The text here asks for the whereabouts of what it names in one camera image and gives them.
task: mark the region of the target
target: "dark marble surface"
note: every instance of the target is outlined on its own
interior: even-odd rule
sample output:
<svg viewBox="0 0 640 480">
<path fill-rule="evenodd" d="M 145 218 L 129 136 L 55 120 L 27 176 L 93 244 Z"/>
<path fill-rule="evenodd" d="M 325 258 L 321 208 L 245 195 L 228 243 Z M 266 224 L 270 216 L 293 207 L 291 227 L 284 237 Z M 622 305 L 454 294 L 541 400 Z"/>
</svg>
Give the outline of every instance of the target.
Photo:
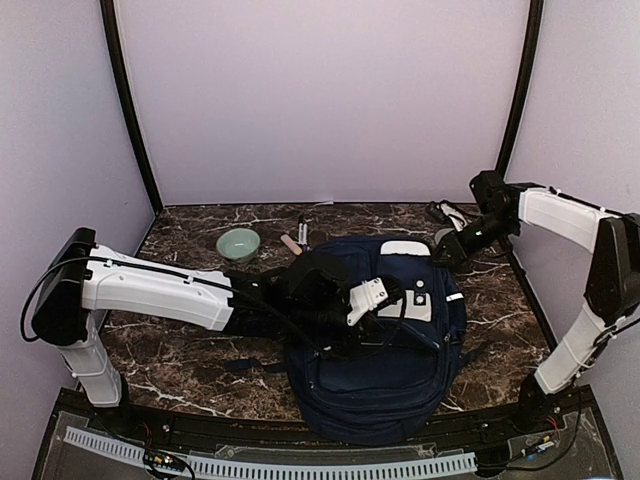
<svg viewBox="0 0 640 480">
<path fill-rule="evenodd" d="M 351 235 L 411 235 L 432 242 L 442 228 L 421 204 L 251 205 L 167 208 L 140 257 L 200 270 L 226 268 L 216 240 L 234 227 L 260 234 L 258 257 L 249 271 L 287 265 L 292 254 L 280 241 L 297 235 L 298 215 L 309 222 L 309 243 Z M 465 349 L 494 343 L 463 370 L 438 413 L 475 410 L 515 402 L 522 379 L 549 351 L 515 275 L 504 259 L 480 255 L 472 270 L 456 275 L 469 314 Z M 246 419 L 299 420 L 284 374 L 253 369 L 226 372 L 229 359 L 279 361 L 278 341 L 226 337 L 182 322 L 113 312 L 102 339 L 124 373 L 134 403 L 169 410 Z"/>
</svg>

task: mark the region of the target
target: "cable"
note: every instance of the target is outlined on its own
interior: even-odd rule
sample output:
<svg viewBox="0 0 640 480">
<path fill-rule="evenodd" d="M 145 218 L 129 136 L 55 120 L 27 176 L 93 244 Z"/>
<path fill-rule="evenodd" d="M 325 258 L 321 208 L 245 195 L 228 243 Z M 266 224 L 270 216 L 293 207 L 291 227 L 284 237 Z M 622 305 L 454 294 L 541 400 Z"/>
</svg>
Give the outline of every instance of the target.
<svg viewBox="0 0 640 480">
<path fill-rule="evenodd" d="M 145 434 L 146 434 L 146 441 L 144 442 L 144 447 L 140 447 L 138 442 L 136 442 L 135 440 L 123 437 L 122 435 L 118 435 L 117 433 L 114 433 L 110 429 L 108 429 L 104 425 L 104 423 L 102 423 L 102 421 L 100 421 L 100 418 L 98 417 L 98 415 L 94 415 L 93 418 L 98 423 L 98 425 L 100 425 L 102 427 L 102 429 L 110 437 L 113 437 L 116 440 L 118 440 L 120 442 L 123 442 L 123 443 L 126 443 L 128 445 L 133 445 L 134 447 L 143 448 L 145 454 L 156 454 L 156 456 L 158 456 L 157 454 L 160 454 L 160 455 L 163 455 L 165 457 L 169 457 L 169 458 L 171 458 L 171 460 L 173 462 L 175 462 L 178 465 L 180 465 L 181 467 L 183 467 L 182 472 L 180 472 L 178 475 L 172 475 L 172 474 L 167 474 L 165 472 L 162 472 L 162 471 L 156 469 L 156 467 L 153 465 L 153 463 L 148 463 L 147 464 L 143 459 L 142 464 L 144 465 L 144 470 L 150 477 L 157 478 L 157 479 L 160 479 L 160 480 L 169 480 L 169 479 L 177 478 L 178 476 L 180 476 L 186 470 L 191 475 L 191 480 L 196 480 L 196 473 L 193 471 L 193 468 L 191 467 L 191 465 L 189 465 L 182 458 L 178 457 L 177 455 L 174 455 L 171 452 L 165 452 L 164 450 L 150 448 L 151 447 L 151 441 L 152 441 L 151 429 L 149 428 L 149 426 L 145 422 L 140 422 L 138 424 L 138 426 L 144 427 Z"/>
<path fill-rule="evenodd" d="M 517 455 L 514 455 L 509 460 L 506 460 L 504 462 L 501 462 L 501 463 L 478 463 L 477 466 L 480 467 L 480 468 L 486 468 L 486 469 L 504 468 L 505 470 L 514 470 L 514 471 L 519 471 L 519 472 L 539 472 L 540 470 L 544 470 L 545 468 L 549 468 L 551 465 L 555 465 L 560 460 L 562 460 L 567 455 L 567 453 L 569 453 L 569 450 L 571 450 L 573 445 L 576 443 L 576 439 L 578 438 L 578 430 L 580 428 L 580 417 L 581 417 L 581 415 L 582 415 L 582 391 L 578 390 L 578 418 L 576 418 L 576 425 L 575 425 L 575 428 L 573 429 L 573 436 L 571 437 L 571 441 L 569 442 L 567 447 L 562 451 L 562 453 L 560 453 L 558 456 L 556 456 L 553 460 L 551 460 L 550 462 L 546 463 L 545 465 L 540 465 L 538 467 L 513 467 L 513 466 L 510 466 L 509 465 L 510 463 L 513 463 L 516 460 L 520 460 L 521 458 L 524 458 L 524 454 L 522 452 L 519 452 Z"/>
<path fill-rule="evenodd" d="M 31 289 L 31 292 L 29 292 L 29 295 L 27 296 L 27 299 L 24 302 L 24 306 L 22 307 L 22 314 L 20 315 L 20 335 L 22 336 L 22 339 L 25 342 L 29 342 L 29 343 L 35 342 L 40 338 L 37 335 L 34 337 L 27 337 L 25 324 L 26 324 L 27 313 L 29 312 L 29 307 L 31 306 L 31 302 L 33 302 L 33 297 L 35 297 L 36 293 L 38 293 L 38 290 L 40 289 L 42 284 L 47 280 L 47 278 L 49 278 L 51 274 L 55 273 L 65 265 L 69 265 L 71 263 L 76 263 L 76 262 L 84 262 L 88 260 L 106 262 L 108 259 L 103 257 L 68 258 L 67 260 L 62 260 L 61 262 L 56 263 L 52 267 L 49 267 L 49 269 L 46 272 L 44 272 L 44 274 L 38 279 L 34 287 Z"/>
<path fill-rule="evenodd" d="M 582 415 L 582 391 L 578 390 L 578 418 L 576 418 L 576 426 L 573 429 L 573 436 L 571 437 L 571 441 L 567 445 L 567 448 L 565 448 L 564 451 L 560 455 L 558 455 L 556 458 L 554 458 L 553 460 L 551 460 L 550 462 L 548 462 L 545 465 L 540 465 L 539 467 L 510 467 L 510 466 L 507 466 L 506 469 L 507 470 L 519 471 L 519 472 L 539 472 L 540 470 L 544 470 L 545 468 L 548 468 L 551 465 L 555 465 L 556 463 L 558 463 L 560 460 L 562 460 L 567 455 L 567 453 L 569 453 L 569 450 L 571 450 L 573 445 L 576 443 L 576 439 L 578 438 L 578 430 L 580 429 L 580 416 L 581 415 Z"/>
<path fill-rule="evenodd" d="M 294 322 L 292 322 L 286 315 L 284 315 L 282 312 L 280 312 L 279 310 L 275 309 L 274 307 L 272 307 L 271 305 L 269 305 L 267 302 L 257 299 L 255 297 L 253 297 L 252 295 L 243 292 L 242 290 L 238 290 L 237 288 L 234 287 L 230 287 L 229 285 L 225 285 L 223 283 L 218 283 L 218 282 L 212 282 L 210 280 L 206 280 L 206 279 L 202 279 L 202 278 L 197 278 L 197 277 L 191 277 L 190 275 L 187 275 L 185 273 L 182 272 L 177 272 L 175 270 L 170 270 L 168 268 L 162 268 L 162 267 L 156 267 L 154 265 L 141 265 L 138 263 L 133 263 L 133 262 L 127 262 L 124 260 L 115 260 L 112 258 L 106 258 L 106 257 L 97 257 L 97 256 L 88 256 L 88 257 L 75 257 L 75 258 L 70 258 L 67 260 L 63 260 L 55 265 L 53 265 L 52 267 L 50 267 L 36 282 L 35 286 L 31 289 L 31 292 L 29 292 L 29 295 L 27 296 L 27 299 L 24 303 L 24 307 L 22 309 L 22 315 L 20 316 L 20 334 L 22 336 L 22 339 L 25 342 L 35 342 L 36 340 L 39 339 L 39 337 L 36 335 L 34 337 L 27 337 L 26 334 L 26 328 L 25 328 L 25 324 L 26 324 L 26 317 L 27 317 L 27 313 L 29 311 L 29 307 L 33 301 L 33 298 L 35 296 L 35 294 L 37 293 L 37 291 L 40 289 L 40 287 L 42 286 L 42 284 L 47 280 L 47 278 L 49 278 L 50 275 L 52 275 L 54 272 L 56 272 L 57 270 L 59 270 L 60 268 L 62 268 L 65 265 L 71 264 L 71 263 L 75 263 L 75 262 L 85 262 L 85 261 L 95 261 L 95 262 L 111 262 L 112 265 L 116 265 L 116 266 L 122 266 L 122 267 L 129 267 L 129 268 L 134 268 L 134 269 L 138 269 L 138 270 L 145 270 L 145 271 L 149 271 L 149 272 L 155 272 L 155 273 L 161 273 L 161 274 L 165 274 L 165 275 L 171 275 L 174 277 L 178 277 L 181 278 L 183 280 L 187 280 L 187 279 L 192 279 L 194 283 L 200 283 L 203 285 L 207 285 L 210 287 L 214 287 L 214 288 L 219 288 L 221 290 L 226 290 L 228 292 L 231 292 L 233 294 L 239 295 L 247 300 L 249 300 L 250 302 L 254 303 L 256 306 L 259 306 L 265 310 L 267 310 L 269 313 L 271 313 L 274 317 L 276 317 L 278 320 L 280 320 L 282 323 L 284 323 L 292 332 L 294 332 L 298 337 L 300 337 L 300 339 L 302 341 L 304 341 L 307 345 L 309 345 L 312 349 L 314 349 L 315 351 L 318 352 L 324 352 L 325 355 L 335 358 L 337 360 L 364 360 L 364 359 L 368 359 L 371 358 L 375 355 L 378 355 L 382 350 L 384 350 L 385 348 L 387 348 L 389 346 L 389 344 L 391 343 L 391 341 L 393 340 L 393 338 L 395 338 L 396 333 L 400 330 L 400 327 L 402 326 L 402 323 L 404 322 L 404 317 L 405 317 L 405 313 L 406 313 L 406 294 L 403 296 L 402 298 L 402 306 L 400 309 L 400 317 L 398 318 L 398 321 L 396 322 L 396 327 L 393 330 L 393 332 L 389 335 L 389 337 L 386 339 L 386 341 L 382 344 L 382 346 L 380 346 L 380 348 L 378 348 L 377 350 L 375 350 L 372 353 L 369 353 L 367 355 L 363 355 L 363 356 L 344 356 L 344 355 L 339 355 L 336 354 L 334 352 L 328 352 L 326 350 L 324 350 L 323 348 L 319 347 L 318 345 L 316 345 L 316 343 L 311 340 L 311 338 L 309 338 L 309 336 L 307 334 L 305 334 L 300 327 L 298 327 Z"/>
</svg>

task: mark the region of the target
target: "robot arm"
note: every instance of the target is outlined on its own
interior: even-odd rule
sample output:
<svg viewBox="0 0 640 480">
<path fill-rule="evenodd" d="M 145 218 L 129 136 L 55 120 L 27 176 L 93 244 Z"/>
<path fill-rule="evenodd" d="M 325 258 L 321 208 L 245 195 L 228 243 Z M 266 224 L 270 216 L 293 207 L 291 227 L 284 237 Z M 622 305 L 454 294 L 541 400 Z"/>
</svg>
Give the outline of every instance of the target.
<svg viewBox="0 0 640 480">
<path fill-rule="evenodd" d="M 389 293 L 390 279 L 348 288 L 348 272 L 329 255 L 307 253 L 262 275 L 204 272 L 122 255 L 96 245 L 95 232 L 86 228 L 67 241 L 52 268 L 43 277 L 32 328 L 58 348 L 91 404 L 102 409 L 121 407 L 126 387 L 100 341 L 94 311 L 154 315 L 218 332 L 239 328 L 258 312 L 272 331 L 281 328 L 277 317 L 294 316 L 304 319 L 296 326 L 301 331 L 315 321 L 344 337 L 357 335 L 353 327 L 368 311 L 399 300 Z"/>
<path fill-rule="evenodd" d="M 482 215 L 460 231 L 440 236 L 436 264 L 460 264 L 499 237 L 519 235 L 521 223 L 544 228 L 593 254 L 586 301 L 569 332 L 535 372 L 542 392 L 555 394 L 591 366 L 609 339 L 605 332 L 613 332 L 640 303 L 640 217 L 608 211 L 553 188 L 505 184 L 493 171 L 480 173 L 470 186 Z"/>
</svg>

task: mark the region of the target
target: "white wall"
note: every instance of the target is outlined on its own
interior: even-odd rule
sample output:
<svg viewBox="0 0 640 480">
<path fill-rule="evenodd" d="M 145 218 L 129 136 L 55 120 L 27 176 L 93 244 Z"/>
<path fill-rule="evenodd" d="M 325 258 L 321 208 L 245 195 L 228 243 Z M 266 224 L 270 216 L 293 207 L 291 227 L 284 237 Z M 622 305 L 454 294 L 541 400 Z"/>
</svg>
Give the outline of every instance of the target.
<svg viewBox="0 0 640 480">
<path fill-rule="evenodd" d="M 22 302 L 78 226 L 132 252 L 152 219 L 98 1 L 0 2 L 0 476 L 31 478 L 61 385 L 57 352 L 18 333 Z"/>
<path fill-rule="evenodd" d="M 548 1 L 509 181 L 554 185 L 621 211 L 640 212 L 640 3 Z M 590 257 L 551 234 L 524 229 L 516 251 L 552 327 L 575 319 Z M 612 342 L 587 380 L 625 478 L 640 478 L 640 327 Z"/>
<path fill-rule="evenodd" d="M 528 2 L 117 2 L 168 204 L 469 200 Z"/>
</svg>

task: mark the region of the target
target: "green bowl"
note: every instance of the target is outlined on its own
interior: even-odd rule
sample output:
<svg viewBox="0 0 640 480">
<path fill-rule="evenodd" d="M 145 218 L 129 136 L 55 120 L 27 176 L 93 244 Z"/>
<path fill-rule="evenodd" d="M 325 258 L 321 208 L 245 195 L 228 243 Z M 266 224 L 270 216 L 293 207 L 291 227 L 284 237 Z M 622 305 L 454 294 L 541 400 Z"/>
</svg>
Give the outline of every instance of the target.
<svg viewBox="0 0 640 480">
<path fill-rule="evenodd" d="M 234 228 L 216 242 L 220 255 L 232 263 L 248 263 L 258 253 L 260 235 L 248 228 Z"/>
</svg>

